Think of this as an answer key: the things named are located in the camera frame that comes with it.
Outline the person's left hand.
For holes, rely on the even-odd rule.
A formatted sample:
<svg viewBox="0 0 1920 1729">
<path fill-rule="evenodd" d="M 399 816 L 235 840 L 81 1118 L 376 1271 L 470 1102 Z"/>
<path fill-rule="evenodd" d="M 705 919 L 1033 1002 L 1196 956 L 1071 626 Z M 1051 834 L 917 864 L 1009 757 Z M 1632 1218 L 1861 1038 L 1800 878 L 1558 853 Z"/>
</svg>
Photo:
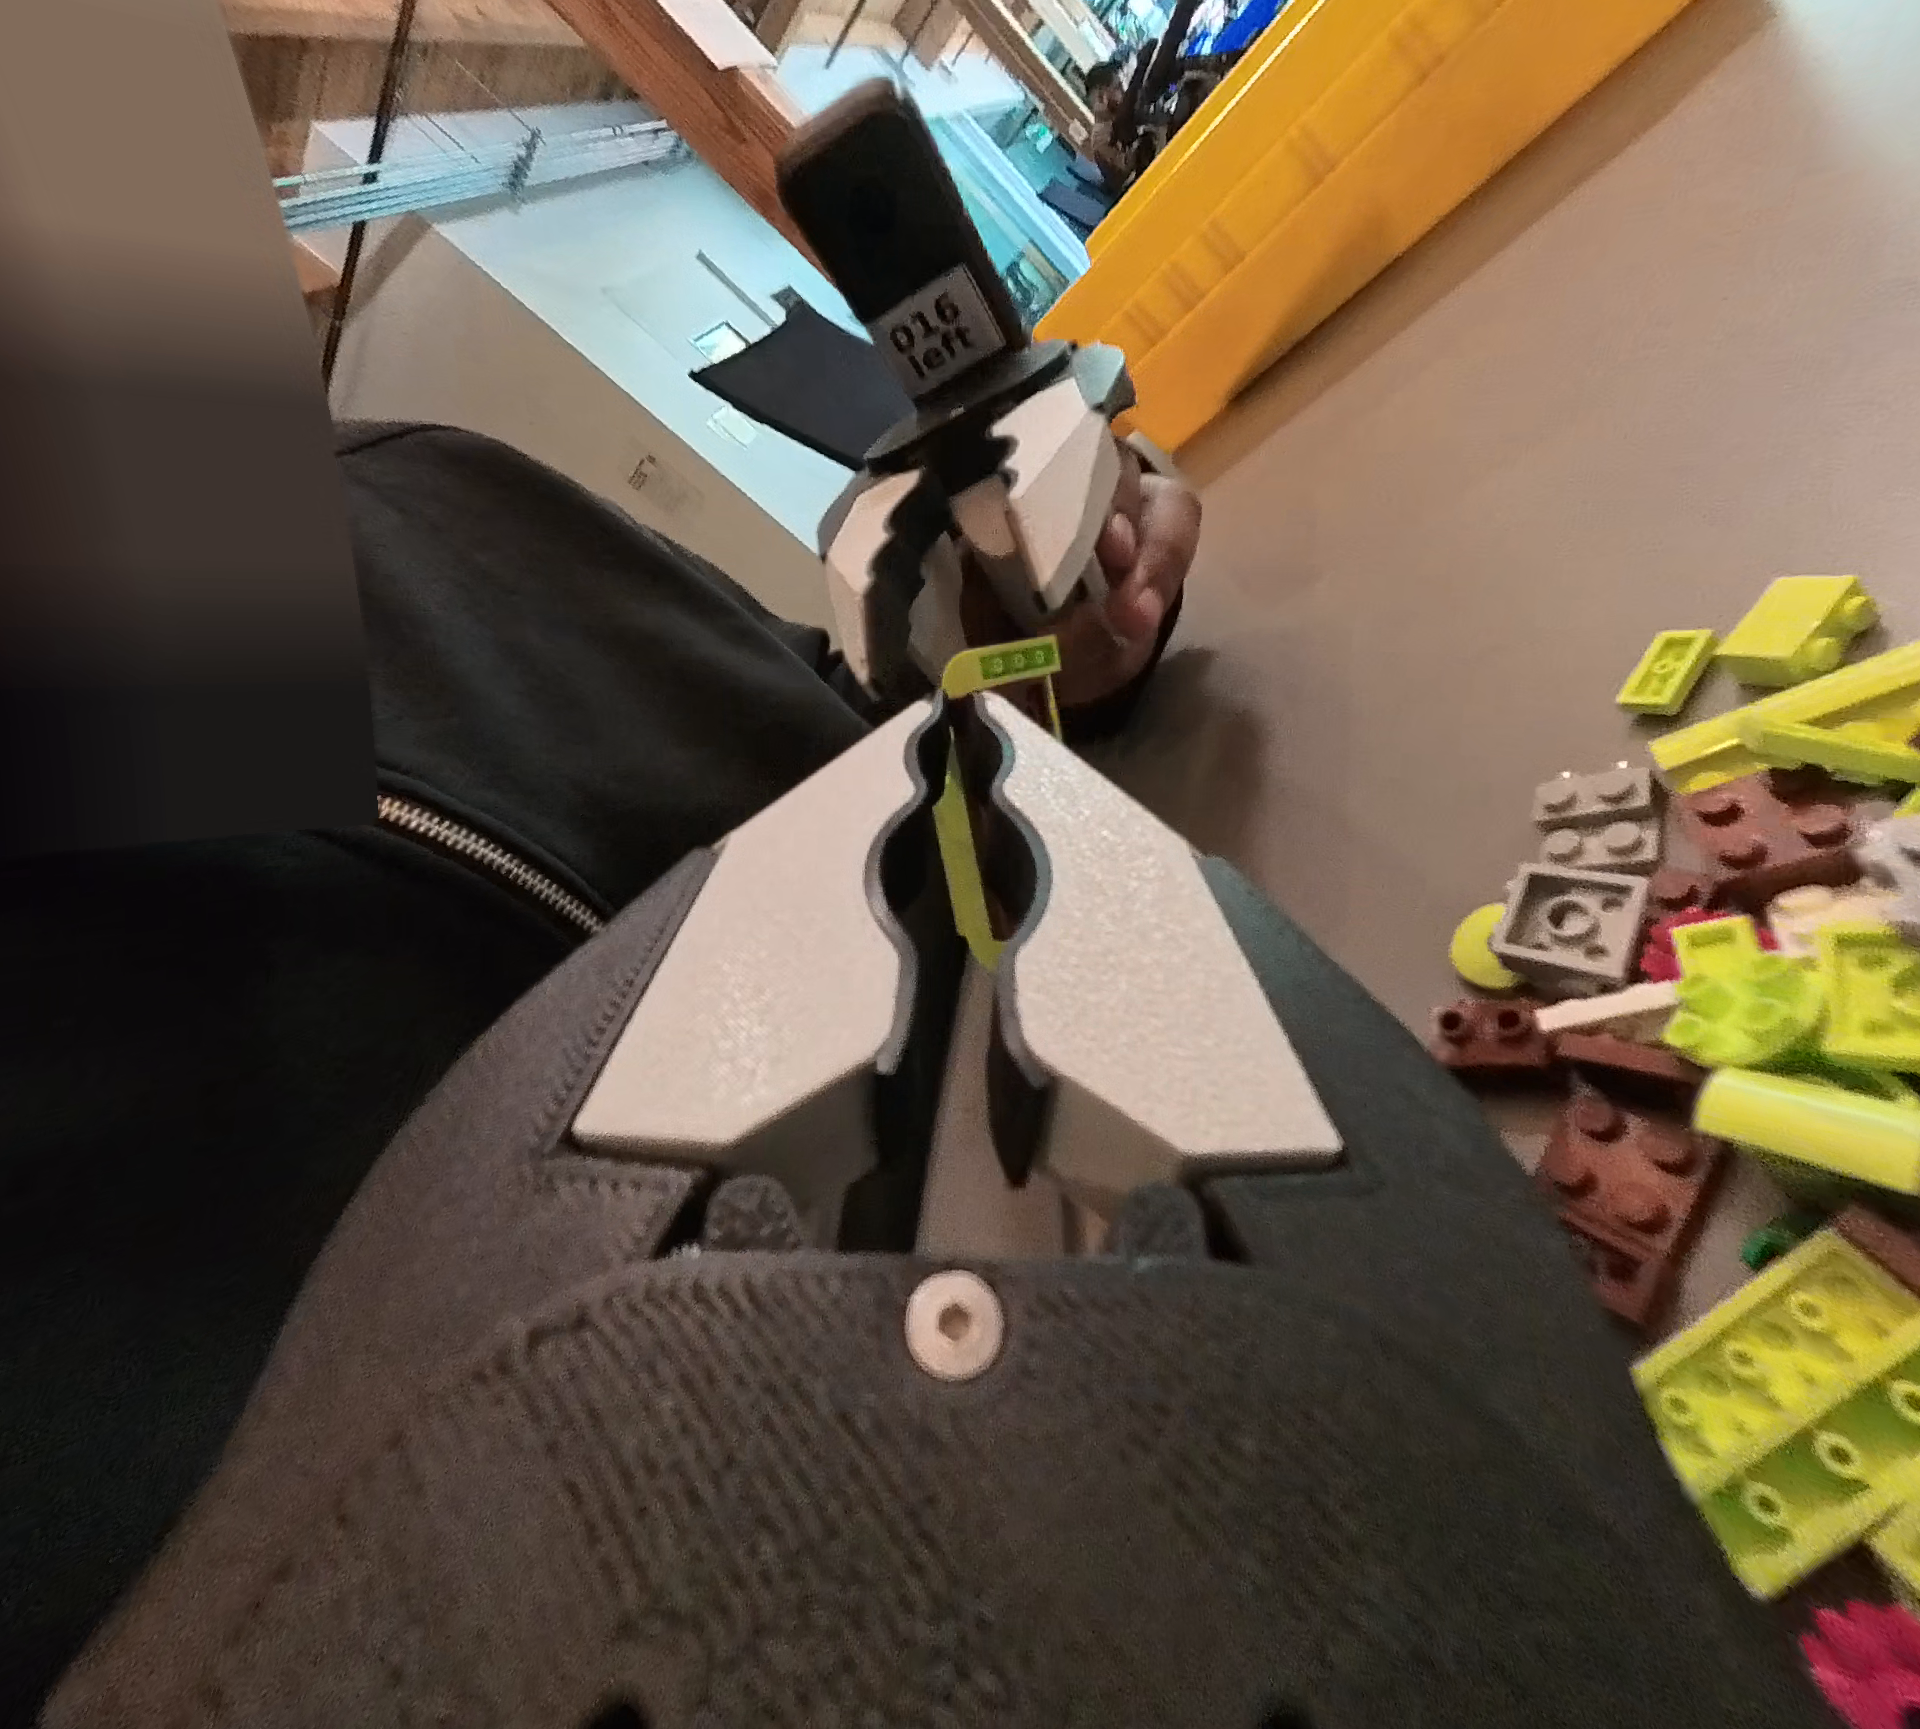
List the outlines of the person's left hand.
<svg viewBox="0 0 1920 1729">
<path fill-rule="evenodd" d="M 1144 684 L 1179 623 L 1200 530 L 1202 504 L 1189 484 L 1135 456 L 1122 460 L 1095 552 L 1104 593 L 1054 624 L 1067 715 L 1119 706 Z"/>
</svg>

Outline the black office chair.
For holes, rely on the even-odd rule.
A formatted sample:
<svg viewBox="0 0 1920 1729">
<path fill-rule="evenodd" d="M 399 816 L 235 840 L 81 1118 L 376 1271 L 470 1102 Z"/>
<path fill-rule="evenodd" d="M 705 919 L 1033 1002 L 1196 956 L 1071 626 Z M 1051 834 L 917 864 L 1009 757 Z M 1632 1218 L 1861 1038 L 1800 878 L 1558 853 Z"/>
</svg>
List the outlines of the black office chair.
<svg viewBox="0 0 1920 1729">
<path fill-rule="evenodd" d="M 742 351 L 688 377 L 840 468 L 860 468 L 890 430 L 914 416 L 875 342 L 804 301 Z"/>
</svg>

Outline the yellow plastic bin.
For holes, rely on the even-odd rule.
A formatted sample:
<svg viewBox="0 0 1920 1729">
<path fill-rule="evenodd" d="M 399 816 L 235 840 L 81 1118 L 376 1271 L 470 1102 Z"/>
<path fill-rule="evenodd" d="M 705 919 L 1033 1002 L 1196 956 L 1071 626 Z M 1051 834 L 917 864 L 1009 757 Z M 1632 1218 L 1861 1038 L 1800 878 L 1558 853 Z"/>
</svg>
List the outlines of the yellow plastic bin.
<svg viewBox="0 0 1920 1729">
<path fill-rule="evenodd" d="M 1291 0 L 1041 322 L 1176 451 L 1695 0 Z"/>
</svg>

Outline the lime and brown brick assembly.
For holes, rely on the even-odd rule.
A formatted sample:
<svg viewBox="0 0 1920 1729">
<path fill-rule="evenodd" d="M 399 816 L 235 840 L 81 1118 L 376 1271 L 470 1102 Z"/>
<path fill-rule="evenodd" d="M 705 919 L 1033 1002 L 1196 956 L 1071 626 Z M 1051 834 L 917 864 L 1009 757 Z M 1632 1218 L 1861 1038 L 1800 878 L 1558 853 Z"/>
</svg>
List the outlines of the lime and brown brick assembly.
<svg viewBox="0 0 1920 1729">
<path fill-rule="evenodd" d="M 999 694 L 1043 723 L 1056 741 L 1065 741 L 1056 690 L 1061 671 L 1059 638 L 1031 634 L 956 652 L 942 668 L 939 687 L 949 705 Z M 944 783 L 931 816 L 954 928 L 972 960 L 984 973 L 996 973 L 1005 940 L 996 930 L 996 902 L 981 856 L 987 825 L 976 820 L 956 736 L 949 738 Z"/>
</svg>

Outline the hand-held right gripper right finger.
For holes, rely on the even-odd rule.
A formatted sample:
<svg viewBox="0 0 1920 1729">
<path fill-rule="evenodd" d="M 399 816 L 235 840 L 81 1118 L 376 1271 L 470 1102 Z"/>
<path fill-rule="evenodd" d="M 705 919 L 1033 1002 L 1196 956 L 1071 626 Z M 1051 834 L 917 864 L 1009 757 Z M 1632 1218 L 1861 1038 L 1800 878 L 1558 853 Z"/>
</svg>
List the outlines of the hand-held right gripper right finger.
<svg viewBox="0 0 1920 1729">
<path fill-rule="evenodd" d="M 1202 858 L 974 698 L 974 1248 L 1086 1253 L 1150 1186 L 1320 1172 L 1344 1143 Z"/>
</svg>

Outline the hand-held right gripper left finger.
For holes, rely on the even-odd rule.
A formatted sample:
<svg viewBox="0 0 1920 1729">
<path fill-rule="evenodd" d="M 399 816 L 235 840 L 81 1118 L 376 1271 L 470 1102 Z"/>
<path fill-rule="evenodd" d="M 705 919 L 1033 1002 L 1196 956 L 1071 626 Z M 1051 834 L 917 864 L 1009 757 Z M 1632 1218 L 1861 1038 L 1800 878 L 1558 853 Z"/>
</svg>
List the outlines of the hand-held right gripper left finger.
<svg viewBox="0 0 1920 1729">
<path fill-rule="evenodd" d="M 815 1238 L 921 1232 L 963 936 L 939 697 L 710 853 L 572 1121 L 590 1155 L 775 1180 Z"/>
</svg>

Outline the pile of toy bricks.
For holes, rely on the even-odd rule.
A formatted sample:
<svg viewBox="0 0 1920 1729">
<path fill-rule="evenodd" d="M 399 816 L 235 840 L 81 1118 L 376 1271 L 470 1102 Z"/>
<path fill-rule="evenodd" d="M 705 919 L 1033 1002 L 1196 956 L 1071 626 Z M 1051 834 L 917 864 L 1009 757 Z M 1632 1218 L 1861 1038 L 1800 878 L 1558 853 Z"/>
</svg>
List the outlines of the pile of toy bricks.
<svg viewBox="0 0 1920 1729">
<path fill-rule="evenodd" d="M 1651 638 L 1626 715 L 1683 715 L 1715 666 L 1738 706 L 1537 786 L 1427 1044 L 1557 1099 L 1532 1177 L 1630 1333 L 1669 1318 L 1737 1160 L 1788 1201 L 1635 1386 L 1751 1596 L 1866 1557 L 1889 1598 L 1814 1606 L 1798 1650 L 1843 1724 L 1916 1724 L 1919 663 L 1879 623 L 1858 577 L 1800 573 L 1729 632 Z"/>
</svg>

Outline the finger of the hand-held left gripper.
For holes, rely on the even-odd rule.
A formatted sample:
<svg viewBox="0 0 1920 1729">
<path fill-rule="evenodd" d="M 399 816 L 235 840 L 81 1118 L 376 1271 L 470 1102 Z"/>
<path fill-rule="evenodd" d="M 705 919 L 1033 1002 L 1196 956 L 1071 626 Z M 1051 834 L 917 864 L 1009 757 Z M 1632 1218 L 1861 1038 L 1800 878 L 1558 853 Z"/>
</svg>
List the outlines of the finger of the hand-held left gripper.
<svg viewBox="0 0 1920 1729">
<path fill-rule="evenodd" d="M 1015 623 L 1051 623 L 1104 594 L 1098 543 L 1122 459 L 1107 416 L 1071 375 L 996 420 L 995 471 L 956 499 L 956 532 Z"/>
<path fill-rule="evenodd" d="M 942 500 L 925 468 L 865 472 L 828 510 L 821 552 L 839 652 L 870 698 L 917 698 L 913 613 L 928 552 L 942 536 Z"/>
</svg>

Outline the person's left forearm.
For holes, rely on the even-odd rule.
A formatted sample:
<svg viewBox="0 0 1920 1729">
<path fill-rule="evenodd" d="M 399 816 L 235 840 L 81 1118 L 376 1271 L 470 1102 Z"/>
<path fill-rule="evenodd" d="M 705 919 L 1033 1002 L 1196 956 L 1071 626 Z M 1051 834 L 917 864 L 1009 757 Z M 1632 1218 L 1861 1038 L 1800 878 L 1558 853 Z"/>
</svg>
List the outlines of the person's left forearm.
<svg viewBox="0 0 1920 1729">
<path fill-rule="evenodd" d="M 493 437 L 336 424 L 382 825 L 575 933 L 886 719 L 833 638 Z"/>
</svg>

